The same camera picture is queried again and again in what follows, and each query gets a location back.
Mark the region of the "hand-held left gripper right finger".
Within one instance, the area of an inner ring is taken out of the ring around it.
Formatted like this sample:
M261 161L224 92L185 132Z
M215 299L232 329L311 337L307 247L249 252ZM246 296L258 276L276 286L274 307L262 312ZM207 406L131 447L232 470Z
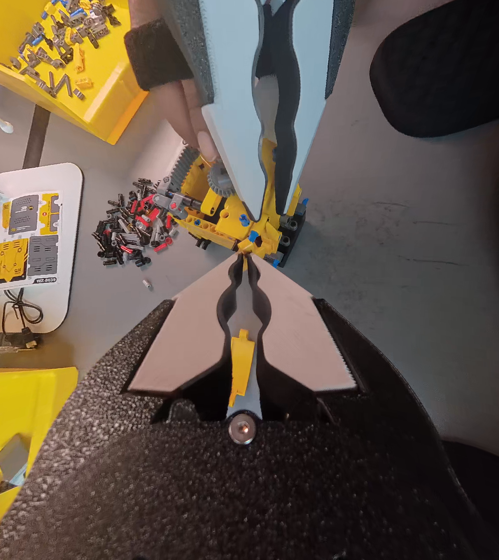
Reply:
M253 255L248 279L266 366L315 393L358 388L310 292Z

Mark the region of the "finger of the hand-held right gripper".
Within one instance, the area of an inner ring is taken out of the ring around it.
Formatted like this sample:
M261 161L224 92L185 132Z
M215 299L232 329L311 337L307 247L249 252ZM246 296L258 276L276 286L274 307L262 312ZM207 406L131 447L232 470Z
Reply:
M265 30L263 1L199 1L213 86L202 108L232 185L254 221L267 187L264 126L255 107L255 70Z
M287 214L323 115L333 1L269 1L265 39L278 87L276 211Z

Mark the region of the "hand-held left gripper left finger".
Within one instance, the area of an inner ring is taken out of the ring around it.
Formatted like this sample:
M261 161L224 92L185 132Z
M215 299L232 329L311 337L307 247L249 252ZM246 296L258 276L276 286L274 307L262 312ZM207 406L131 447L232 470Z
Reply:
M234 254L173 298L128 392L171 396L225 362L243 265L244 257Z

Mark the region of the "yellow lego robot model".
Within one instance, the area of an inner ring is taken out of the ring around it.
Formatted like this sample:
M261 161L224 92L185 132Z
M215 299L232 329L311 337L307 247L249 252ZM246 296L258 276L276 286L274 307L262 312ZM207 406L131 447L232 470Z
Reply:
M288 213L279 214L274 190L276 144L265 139L262 156L269 181L259 220L250 217L234 191L211 188L212 166L189 146L183 147L171 174L158 185L157 194L150 196L152 204L195 237L198 247L205 249L214 243L236 253L253 253L282 268L304 225L309 199L302 197L297 185Z

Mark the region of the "yellow bin with large parts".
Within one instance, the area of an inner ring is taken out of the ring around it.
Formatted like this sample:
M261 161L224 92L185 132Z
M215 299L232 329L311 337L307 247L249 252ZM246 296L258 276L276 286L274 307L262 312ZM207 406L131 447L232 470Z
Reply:
M29 446L26 477L51 425L77 384L76 367L0 368L0 450L17 433L25 438ZM0 494L0 522L21 487Z

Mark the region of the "pile of lego pins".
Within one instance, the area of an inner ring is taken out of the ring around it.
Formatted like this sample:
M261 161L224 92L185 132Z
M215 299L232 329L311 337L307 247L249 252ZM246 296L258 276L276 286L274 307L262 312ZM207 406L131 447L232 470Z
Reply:
M138 268L151 264L152 253L167 249L174 240L179 220L169 210L171 199L165 181L139 178L127 195L109 200L106 218L92 233L97 256L105 267L128 262Z

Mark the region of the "pile of small lego parts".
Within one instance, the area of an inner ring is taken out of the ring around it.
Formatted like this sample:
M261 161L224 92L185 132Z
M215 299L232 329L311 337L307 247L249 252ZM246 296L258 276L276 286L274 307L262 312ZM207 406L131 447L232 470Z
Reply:
M85 101L85 91L94 87L86 76L85 47L99 49L102 39L121 25L109 1L48 1L17 55L0 64L54 99L65 89L69 98Z

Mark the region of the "person's right hand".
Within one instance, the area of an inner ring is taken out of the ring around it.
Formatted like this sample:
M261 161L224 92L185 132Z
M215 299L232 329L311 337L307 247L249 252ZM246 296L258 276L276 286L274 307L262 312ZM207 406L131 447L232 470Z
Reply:
M202 115L193 73L160 10L159 1L129 1L127 56L138 86L152 91L162 117L207 162L218 149Z

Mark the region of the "yellow bin with small parts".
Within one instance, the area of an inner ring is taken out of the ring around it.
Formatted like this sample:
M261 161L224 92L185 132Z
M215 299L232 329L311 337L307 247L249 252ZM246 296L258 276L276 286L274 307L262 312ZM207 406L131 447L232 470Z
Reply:
M25 33L41 20L48 1L0 1L0 63L17 55ZM147 96L138 86L125 48L131 29L128 1L109 1L122 25L102 39L99 49L87 45L86 76L94 82L85 101L69 98L65 89L54 99L24 76L0 64L0 85L56 114L101 140L115 144Z

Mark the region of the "yellow sticker sheet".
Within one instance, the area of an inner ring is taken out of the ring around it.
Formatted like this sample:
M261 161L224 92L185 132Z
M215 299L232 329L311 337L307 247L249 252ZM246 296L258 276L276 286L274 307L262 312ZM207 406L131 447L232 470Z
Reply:
M62 205L55 191L0 202L0 290L58 283Z

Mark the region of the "grey curved panel with clip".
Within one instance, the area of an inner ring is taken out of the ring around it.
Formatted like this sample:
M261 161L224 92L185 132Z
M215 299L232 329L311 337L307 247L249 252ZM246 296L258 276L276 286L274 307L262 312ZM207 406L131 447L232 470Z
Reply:
M13 486L25 482L29 459L29 446L21 434L15 434L0 450L2 480Z

